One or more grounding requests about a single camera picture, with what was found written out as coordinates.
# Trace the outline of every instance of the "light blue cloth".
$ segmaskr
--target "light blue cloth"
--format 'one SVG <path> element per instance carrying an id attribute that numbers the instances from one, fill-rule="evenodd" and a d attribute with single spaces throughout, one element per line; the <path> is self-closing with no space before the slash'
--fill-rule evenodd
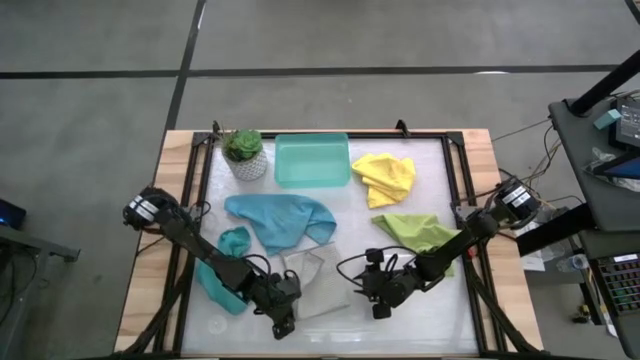
<path id="1" fill-rule="evenodd" d="M 306 196 L 230 196 L 225 200 L 224 208 L 249 220 L 269 256 L 298 245 L 304 234 L 324 245 L 336 229 L 331 212 Z"/>
<path id="2" fill-rule="evenodd" d="M 242 257 L 251 246 L 251 235 L 244 226 L 227 230 L 218 239 L 218 250 L 225 255 Z M 217 302 L 233 315 L 241 314 L 247 304 L 222 285 L 211 267 L 200 260 L 196 263 L 196 280 L 207 292 L 209 299 Z"/>

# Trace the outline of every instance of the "black floor stripe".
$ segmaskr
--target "black floor stripe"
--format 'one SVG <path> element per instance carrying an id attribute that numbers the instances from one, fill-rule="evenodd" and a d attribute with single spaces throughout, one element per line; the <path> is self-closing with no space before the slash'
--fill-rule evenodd
<path id="1" fill-rule="evenodd" d="M 636 18 L 636 21 L 640 25 L 640 9 L 638 8 L 638 5 L 636 5 L 634 0 L 624 0 L 624 2 L 627 4 L 631 14 Z"/>
<path id="2" fill-rule="evenodd" d="M 196 41 L 198 40 L 198 32 L 200 31 L 200 22 L 202 21 L 206 3 L 207 0 L 198 0 L 196 10 L 193 13 L 191 29 L 189 30 L 189 37 L 187 38 L 187 45 L 185 46 L 184 55 L 182 55 L 182 63 L 180 64 L 180 73 L 178 75 L 178 80 L 176 80 L 176 87 L 173 90 L 171 105 L 169 106 L 169 113 L 167 114 L 167 122 L 164 126 L 165 132 L 176 128 L 178 113 L 180 112 L 180 104 L 182 103 L 184 88 L 187 84 L 189 67 L 191 67 L 191 60 L 193 59 Z"/>
<path id="3" fill-rule="evenodd" d="M 119 79 L 172 78 L 178 70 L 115 70 L 115 71 L 25 71 L 0 72 L 0 79 Z"/>
<path id="4" fill-rule="evenodd" d="M 440 74 L 540 74 L 609 72 L 617 64 L 522 65 L 522 66 L 404 66 L 404 67 L 325 67 L 280 69 L 202 69 L 190 70 L 189 77 L 305 77 L 358 75 L 440 75 Z"/>
<path id="5" fill-rule="evenodd" d="M 123 71 L 33 71 L 0 72 L 0 79 L 111 79 L 111 78 L 172 78 L 178 77 L 176 89 L 186 84 L 187 78 L 207 77 L 311 77 L 311 76 L 363 76 L 363 75 L 441 75 L 441 74 L 544 74 L 610 72 L 618 64 L 595 65 L 516 65 L 516 66 L 401 66 L 401 67 L 319 67 L 319 68 L 264 68 L 264 69 L 201 69 L 189 70 L 193 59 L 196 33 L 189 36 L 180 70 L 123 70 Z"/>

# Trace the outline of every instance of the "desk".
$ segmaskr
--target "desk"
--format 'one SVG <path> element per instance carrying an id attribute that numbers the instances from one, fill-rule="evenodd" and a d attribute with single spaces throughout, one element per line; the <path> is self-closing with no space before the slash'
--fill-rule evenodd
<path id="1" fill-rule="evenodd" d="M 389 130 L 386 129 L 371 130 L 371 132 L 377 131 L 389 132 Z M 463 133 L 471 177 L 476 192 L 480 193 L 492 189 L 495 184 L 500 181 L 500 176 L 489 132 L 484 129 L 455 131 L 461 131 Z M 180 198 L 182 194 L 193 133 L 193 131 L 169 131 L 162 148 L 160 162 L 155 176 L 155 186 L 164 188 L 176 198 Z M 194 176 L 194 186 L 192 187 L 192 199 L 196 198 L 195 193 L 198 187 L 195 185 L 199 185 L 199 175 L 202 171 L 201 159 L 203 158 L 204 156 L 198 157 L 199 162 L 195 170 L 196 174 Z M 460 174 L 460 164 L 455 161 L 456 158 L 457 157 L 454 156 L 454 167 L 456 174 Z M 461 183 L 462 176 L 456 176 L 456 179 L 460 183 L 458 184 L 458 188 L 464 189 Z M 460 195 L 461 197 L 466 196 L 462 190 Z M 156 238 L 157 236 L 143 234 L 139 246 L 143 247 Z M 170 251 L 171 244 L 163 241 L 145 251 L 144 256 L 136 259 L 132 269 L 131 282 L 129 284 L 120 328 L 118 330 L 115 351 L 124 350 L 133 343 L 160 306 Z M 488 253 L 496 293 L 501 307 L 525 338 L 532 345 L 542 348 L 542 341 L 538 332 L 538 325 L 533 312 L 533 306 L 531 304 L 531 298 L 516 243 L 498 236 L 489 243 Z M 184 261 L 185 257 L 183 251 L 181 253 L 182 261 Z M 179 269 L 183 269 L 183 264 L 184 262 L 180 263 Z M 177 306 L 169 318 L 169 329 L 165 334 L 166 344 L 170 344 L 171 339 L 173 339 L 174 326 L 172 325 L 175 322 L 176 312 Z M 487 312 L 483 311 L 485 331 L 489 337 L 489 344 L 492 345 L 494 342 L 491 336 L 489 318 L 490 316 Z"/>

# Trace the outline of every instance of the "gray floor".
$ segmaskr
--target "gray floor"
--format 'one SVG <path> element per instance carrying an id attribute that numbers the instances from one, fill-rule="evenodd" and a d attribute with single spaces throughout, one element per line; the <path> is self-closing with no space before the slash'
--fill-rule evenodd
<path id="1" fill-rule="evenodd" d="M 0 0 L 0 72 L 178 69 L 195 0 Z M 640 48 L 624 2 L 606 0 L 218 0 L 192 68 L 612 64 Z M 544 119 L 602 73 L 190 79 L 178 129 L 482 127 L 493 137 Z M 113 347 L 137 235 L 120 210 L 153 175 L 175 79 L 0 80 L 0 197 L 26 229 L 81 247 L 39 291 L 25 359 Z M 627 88 L 640 87 L 635 78 Z M 494 143 L 528 174 L 548 125 Z M 552 132 L 550 139 L 555 139 Z M 561 151 L 537 184 L 580 190 Z M 577 287 L 532 287 L 545 348 L 623 359 L 600 327 L 573 325 Z"/>

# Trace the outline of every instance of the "white cloth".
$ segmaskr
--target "white cloth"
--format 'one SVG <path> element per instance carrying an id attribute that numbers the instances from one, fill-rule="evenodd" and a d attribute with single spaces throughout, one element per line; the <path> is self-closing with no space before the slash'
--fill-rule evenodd
<path id="1" fill-rule="evenodd" d="M 336 271 L 340 256 L 333 243 L 283 254 L 285 266 L 300 278 L 302 296 L 294 305 L 296 319 L 306 319 L 349 306 L 347 282 Z"/>

